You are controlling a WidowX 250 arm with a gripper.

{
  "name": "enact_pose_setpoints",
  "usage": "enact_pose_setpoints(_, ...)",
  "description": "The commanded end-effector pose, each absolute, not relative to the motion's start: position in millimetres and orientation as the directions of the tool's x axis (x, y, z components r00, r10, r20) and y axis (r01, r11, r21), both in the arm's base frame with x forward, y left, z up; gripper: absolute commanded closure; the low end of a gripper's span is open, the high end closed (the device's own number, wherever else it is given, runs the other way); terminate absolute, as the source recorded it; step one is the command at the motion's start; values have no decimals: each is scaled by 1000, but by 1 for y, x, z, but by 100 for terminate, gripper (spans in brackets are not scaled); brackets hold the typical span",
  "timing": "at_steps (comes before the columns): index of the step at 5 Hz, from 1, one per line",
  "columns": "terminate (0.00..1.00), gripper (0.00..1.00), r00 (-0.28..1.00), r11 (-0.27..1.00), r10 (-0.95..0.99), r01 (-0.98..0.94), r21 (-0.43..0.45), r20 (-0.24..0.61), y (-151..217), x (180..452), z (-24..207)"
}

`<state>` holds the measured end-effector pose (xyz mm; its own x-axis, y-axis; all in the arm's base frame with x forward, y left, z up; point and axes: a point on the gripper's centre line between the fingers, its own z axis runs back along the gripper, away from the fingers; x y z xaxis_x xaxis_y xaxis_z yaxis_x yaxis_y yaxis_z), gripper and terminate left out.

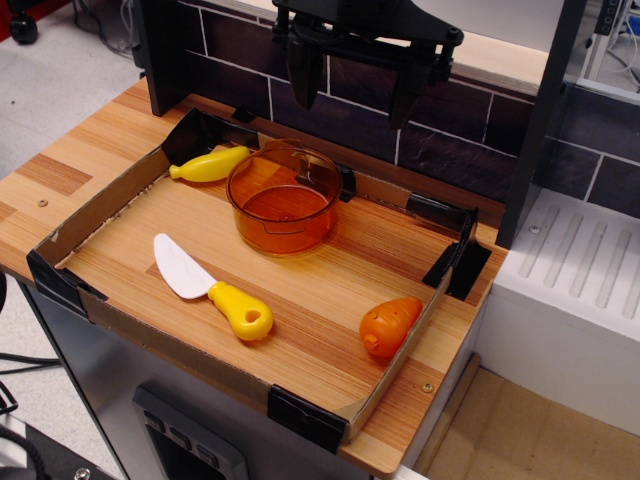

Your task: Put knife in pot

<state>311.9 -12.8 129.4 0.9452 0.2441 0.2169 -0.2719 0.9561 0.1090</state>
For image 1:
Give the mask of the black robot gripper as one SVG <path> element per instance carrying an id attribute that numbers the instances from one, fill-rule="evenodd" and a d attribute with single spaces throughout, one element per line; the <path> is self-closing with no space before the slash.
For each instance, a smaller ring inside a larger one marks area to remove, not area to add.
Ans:
<path id="1" fill-rule="evenodd" d="M 286 49 L 296 102 L 310 110 L 324 57 L 397 72 L 389 128 L 401 129 L 429 84 L 448 79 L 463 31 L 412 1 L 276 1 L 274 39 Z"/>

